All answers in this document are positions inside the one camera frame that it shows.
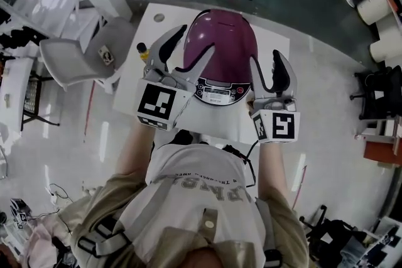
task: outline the strap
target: strap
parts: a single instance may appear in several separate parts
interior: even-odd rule
[[[269,206],[266,202],[258,198],[256,199],[256,206],[265,226],[265,241],[263,250],[266,262],[264,267],[281,267],[282,254],[275,249],[274,230]]]
[[[165,202],[165,199],[175,179],[176,177],[165,178],[162,181],[162,184],[152,196],[149,203],[145,206],[144,210],[139,214],[137,219],[135,219],[130,227],[128,227],[125,231],[121,231],[110,236],[105,241],[97,242],[95,246],[96,255],[111,255],[127,244],[133,242],[134,239],[143,231],[144,227],[147,226],[147,224],[153,219],[156,212],[158,212],[161,205]]]

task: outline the white cylinder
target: white cylinder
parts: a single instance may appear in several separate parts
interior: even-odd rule
[[[376,41],[370,45],[370,54],[377,63],[402,55],[402,37]]]
[[[392,9],[387,0],[363,0],[357,5],[357,12],[366,24],[371,25],[392,13]]]

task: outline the table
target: table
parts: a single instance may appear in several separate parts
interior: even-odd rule
[[[15,132],[22,131],[23,124],[35,119],[50,125],[59,126],[59,124],[49,122],[38,115],[41,83],[52,78],[40,77],[31,72],[32,65],[32,59],[20,58],[8,60],[4,66],[5,72],[3,73],[3,80],[0,86],[0,122]],[[36,86],[36,88],[35,91],[27,92],[30,80],[35,81],[36,85],[33,86]],[[26,102],[25,98],[27,94],[32,104],[29,101]]]
[[[143,42],[147,47],[150,47],[156,39],[169,29],[181,24],[190,26],[199,12],[195,9],[163,4],[151,3],[148,5],[138,26],[127,60],[122,67],[113,109],[134,115],[136,86],[138,80],[143,77],[145,66],[136,49],[137,44]],[[154,21],[154,17],[160,13],[165,18],[157,23]],[[266,85],[270,88],[272,86],[272,51],[277,49],[289,59],[290,40],[259,26],[251,25],[251,27],[257,39],[259,63],[263,70]],[[187,32],[183,35],[180,44],[167,63],[169,70],[175,67],[183,67],[183,45],[186,35]],[[221,139],[252,144],[257,141],[257,136],[246,106],[247,98],[252,95],[253,93],[250,91],[238,103],[225,107],[207,105],[193,97],[179,117],[177,127]]]

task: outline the black cable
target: black cable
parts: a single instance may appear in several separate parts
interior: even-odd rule
[[[68,199],[68,200],[70,200],[71,202],[74,202],[74,201],[68,196],[68,193],[67,193],[60,185],[57,185],[56,183],[50,183],[50,184],[49,184],[48,189],[49,189],[49,192],[50,192],[50,193],[51,193],[51,191],[50,191],[50,186],[51,186],[51,185],[57,186],[58,188],[62,189],[63,192],[65,193],[65,196],[61,196],[57,191],[54,192],[54,194],[57,195],[60,199]]]
[[[63,220],[62,216],[59,214],[58,211],[57,211],[57,215],[58,215],[58,217],[60,218],[60,220],[61,220],[61,221],[65,224],[65,226],[67,227],[68,233],[69,233],[70,235],[73,235],[73,234],[71,233],[70,228],[69,228],[68,225],[65,223],[65,221]]]
[[[249,150],[249,152],[247,153],[247,156],[246,156],[246,161],[249,164],[251,175],[253,176],[253,180],[254,180],[254,183],[252,185],[247,185],[246,188],[250,188],[251,186],[255,186],[256,182],[257,182],[256,174],[254,173],[253,166],[251,165],[251,161],[249,160],[249,156],[250,156],[251,152],[253,151],[254,147],[257,145],[257,143],[258,143],[258,140],[253,143],[253,145],[250,147],[250,150]]]
[[[31,216],[31,218],[29,218],[28,221],[37,220],[37,219],[43,218],[43,217],[45,217],[47,215],[53,215],[55,213],[58,213],[59,211],[60,211],[60,209],[58,209],[57,211],[54,211],[54,212],[41,213],[40,215]]]
[[[252,146],[250,147],[250,150],[249,150],[249,152],[248,152],[247,155],[246,155],[246,159],[247,159],[247,160],[249,159],[249,156],[250,156],[251,152],[253,151],[254,146],[257,145],[257,143],[258,143],[258,140],[255,141],[255,142],[252,144]]]

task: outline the red object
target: red object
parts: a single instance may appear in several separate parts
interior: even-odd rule
[[[95,89],[95,81],[92,82],[92,88],[90,90],[90,95],[89,95],[89,102],[88,102],[88,109],[87,109],[87,118],[85,119],[85,129],[84,129],[84,136],[87,136],[87,128],[88,128],[88,121],[89,121],[89,112],[90,112],[90,106],[92,103],[92,97],[94,96],[94,89]]]
[[[392,147],[393,145],[388,143],[366,142],[364,158],[402,165],[402,140],[399,142],[398,155],[394,155]]]

